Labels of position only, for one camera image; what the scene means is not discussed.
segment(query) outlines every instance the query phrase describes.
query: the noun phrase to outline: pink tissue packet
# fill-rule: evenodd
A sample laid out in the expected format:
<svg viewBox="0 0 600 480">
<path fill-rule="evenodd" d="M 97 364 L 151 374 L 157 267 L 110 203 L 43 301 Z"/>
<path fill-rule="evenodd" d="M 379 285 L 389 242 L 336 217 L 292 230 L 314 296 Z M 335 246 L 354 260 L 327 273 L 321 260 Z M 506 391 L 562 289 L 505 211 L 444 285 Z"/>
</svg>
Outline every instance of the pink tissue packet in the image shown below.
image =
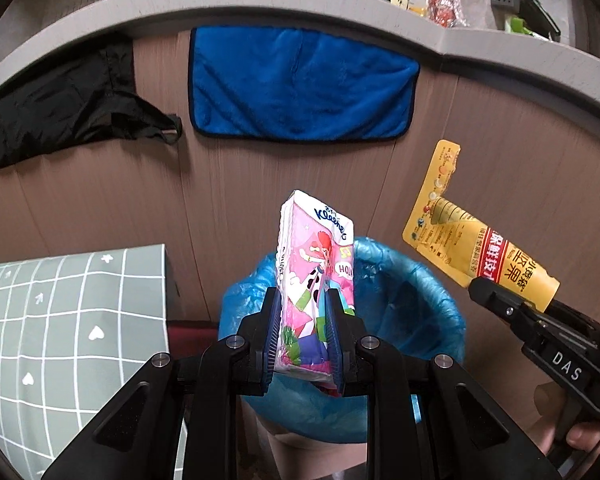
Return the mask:
<svg viewBox="0 0 600 480">
<path fill-rule="evenodd" d="M 282 320 L 274 370 L 331 383 L 325 299 L 337 288 L 348 314 L 353 304 L 353 222 L 302 191 L 282 205 L 276 281 Z"/>
</svg>

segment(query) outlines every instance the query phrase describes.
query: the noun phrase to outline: kleenex logo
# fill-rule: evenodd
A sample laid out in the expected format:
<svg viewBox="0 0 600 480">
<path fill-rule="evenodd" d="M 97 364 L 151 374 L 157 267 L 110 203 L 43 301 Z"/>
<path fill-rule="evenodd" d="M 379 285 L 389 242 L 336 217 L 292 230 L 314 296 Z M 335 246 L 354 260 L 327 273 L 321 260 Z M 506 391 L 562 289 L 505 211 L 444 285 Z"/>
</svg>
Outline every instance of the kleenex logo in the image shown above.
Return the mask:
<svg viewBox="0 0 600 480">
<path fill-rule="evenodd" d="M 342 239 L 347 239 L 347 235 L 344 232 L 344 226 L 340 225 L 338 216 L 336 215 L 336 212 L 333 209 L 325 206 L 323 210 L 314 209 L 314 211 L 315 215 L 318 217 L 318 220 L 328 220 L 330 222 L 333 222 L 333 225 L 335 225 L 339 229 L 340 234 L 342 235 Z"/>
</svg>

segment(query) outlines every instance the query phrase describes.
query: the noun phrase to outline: human hand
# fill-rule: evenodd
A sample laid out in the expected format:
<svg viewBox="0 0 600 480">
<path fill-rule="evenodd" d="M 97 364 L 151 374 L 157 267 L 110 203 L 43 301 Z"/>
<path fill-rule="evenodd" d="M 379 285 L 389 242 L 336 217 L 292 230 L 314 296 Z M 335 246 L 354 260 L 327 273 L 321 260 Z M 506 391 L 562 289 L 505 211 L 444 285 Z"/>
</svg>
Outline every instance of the human hand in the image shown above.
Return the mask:
<svg viewBox="0 0 600 480">
<path fill-rule="evenodd" d="M 566 394 L 557 383 L 540 384 L 534 392 L 534 404 L 540 419 L 526 432 L 544 453 L 549 453 L 555 437 Z M 581 422 L 570 429 L 567 444 L 573 449 L 591 452 L 600 442 L 600 421 Z"/>
</svg>

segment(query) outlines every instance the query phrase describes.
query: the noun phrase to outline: metal screw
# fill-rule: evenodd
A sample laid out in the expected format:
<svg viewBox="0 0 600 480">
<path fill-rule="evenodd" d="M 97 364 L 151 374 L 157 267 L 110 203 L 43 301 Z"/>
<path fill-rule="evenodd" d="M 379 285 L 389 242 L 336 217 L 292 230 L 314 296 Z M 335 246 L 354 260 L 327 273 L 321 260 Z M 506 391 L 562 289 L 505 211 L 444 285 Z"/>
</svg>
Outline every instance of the metal screw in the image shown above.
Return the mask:
<svg viewBox="0 0 600 480">
<path fill-rule="evenodd" d="M 380 346 L 380 341 L 377 337 L 373 337 L 372 335 L 365 335 L 360 340 L 360 346 L 362 346 L 362 348 L 366 348 L 367 350 L 375 350 Z"/>
<path fill-rule="evenodd" d="M 454 360 L 451 356 L 446 354 L 438 354 L 434 357 L 433 362 L 437 364 L 440 368 L 451 368 L 454 364 Z"/>
<path fill-rule="evenodd" d="M 154 355 L 151 358 L 151 364 L 156 368 L 162 368 L 171 362 L 171 357 L 169 354 L 165 354 L 164 352 L 160 352 L 159 354 Z"/>
<path fill-rule="evenodd" d="M 231 335 L 226 339 L 225 344 L 235 350 L 244 345 L 244 338 L 241 335 Z"/>
</svg>

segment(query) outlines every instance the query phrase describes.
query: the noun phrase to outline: torn yellow wrapper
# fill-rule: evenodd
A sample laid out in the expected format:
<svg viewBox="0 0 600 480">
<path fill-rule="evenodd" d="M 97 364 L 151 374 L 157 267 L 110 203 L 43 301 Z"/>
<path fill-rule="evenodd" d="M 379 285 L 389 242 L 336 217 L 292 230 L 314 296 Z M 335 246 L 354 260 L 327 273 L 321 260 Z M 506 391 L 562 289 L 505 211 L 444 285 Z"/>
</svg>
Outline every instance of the torn yellow wrapper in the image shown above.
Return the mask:
<svg viewBox="0 0 600 480">
<path fill-rule="evenodd" d="M 544 312 L 560 283 L 528 254 L 443 197 L 460 146 L 440 140 L 402 238 L 459 285 L 484 276 Z"/>
</svg>

